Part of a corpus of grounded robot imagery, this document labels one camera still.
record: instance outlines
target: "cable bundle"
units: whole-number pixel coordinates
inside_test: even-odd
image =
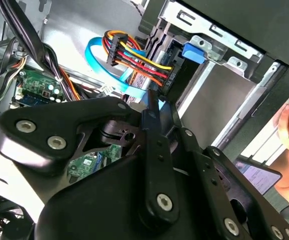
[[[117,30],[105,32],[102,38],[102,46],[108,56],[111,51],[114,36],[121,34],[126,35],[125,32]],[[141,51],[141,48],[139,44],[131,36],[128,35],[127,43],[124,43],[123,41],[119,42],[114,62],[131,68],[134,70],[135,73],[139,73],[151,79],[159,86],[163,86],[163,83],[168,78],[172,67],[163,66],[155,63],[147,59],[146,57],[136,53],[135,50]]]
[[[0,11],[19,44],[44,71],[59,82],[67,101],[84,99],[85,97],[77,92],[67,73],[59,66],[54,50],[40,40],[16,0],[0,0]]]

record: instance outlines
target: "yellow wire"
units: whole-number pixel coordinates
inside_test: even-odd
[[[109,32],[108,32],[108,36],[110,37],[110,39],[113,39],[113,37],[114,37],[112,34],[128,34],[128,33],[124,32],[124,31],[119,31],[119,30],[109,31]],[[136,46],[141,50],[141,47],[140,47],[140,45],[137,43],[137,41],[136,41],[132,36],[130,36],[130,35],[128,35],[128,37],[130,37],[130,38],[134,41],[134,43],[136,44]]]
[[[112,34],[127,34],[127,33],[125,33],[124,31],[120,31],[120,30],[109,31],[109,32],[108,32],[108,36],[109,36],[111,39],[113,39],[113,37],[114,37]],[[129,36],[129,37],[130,37],[132,40],[134,40],[134,42],[137,44],[137,46],[139,46],[138,43],[137,43],[137,41],[136,41],[132,36]],[[144,56],[139,55],[138,53],[134,52],[131,48],[129,48],[129,47],[128,47],[126,44],[124,44],[123,42],[120,42],[120,44],[121,44],[127,51],[131,52],[132,54],[134,54],[135,56],[137,56],[139,59],[141,59],[141,60],[143,60],[143,61],[145,61],[145,62],[147,62],[147,63],[150,63],[150,64],[156,66],[157,68],[164,69],[164,70],[171,70],[171,69],[172,69],[171,66],[163,66],[163,65],[160,65],[160,64],[155,63],[155,62],[153,62],[153,61],[150,61],[148,58],[146,58],[146,57],[144,57]]]
[[[132,53],[133,55],[135,55],[137,58],[139,58],[139,59],[141,59],[141,60],[143,60],[143,61],[145,61],[145,62],[147,62],[147,63],[150,63],[150,64],[156,66],[157,68],[165,69],[165,70],[171,70],[171,69],[172,69],[171,66],[162,66],[162,65],[160,65],[160,64],[158,64],[158,63],[155,63],[155,62],[153,62],[153,61],[150,61],[148,58],[145,58],[144,56],[139,55],[138,53],[134,52],[130,47],[128,47],[128,46],[127,46],[124,42],[122,42],[122,41],[120,42],[120,44],[121,44],[127,51],[129,51],[130,53]]]

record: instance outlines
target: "metal bracket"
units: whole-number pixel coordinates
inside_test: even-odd
[[[261,52],[222,30],[179,2],[166,1],[159,17],[188,33],[205,34],[255,63],[259,63],[264,56]]]

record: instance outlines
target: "mounting arm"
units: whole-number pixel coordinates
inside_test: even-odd
[[[141,113],[115,97],[0,117],[0,195],[26,208],[36,240],[289,239],[289,224],[217,148],[202,151],[174,105]],[[68,163],[123,146],[69,185]]]

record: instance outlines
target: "black mount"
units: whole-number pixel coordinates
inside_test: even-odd
[[[63,174],[72,159],[123,146],[122,159],[50,199],[35,239],[276,240],[275,228],[289,239],[289,224],[230,160],[217,148],[203,151],[173,104],[159,111],[157,93],[147,97],[142,113],[104,97],[0,117],[0,152],[50,178]],[[21,120],[36,130],[20,132]],[[50,148],[51,136],[62,137],[66,147]],[[17,149],[4,151],[8,142]]]

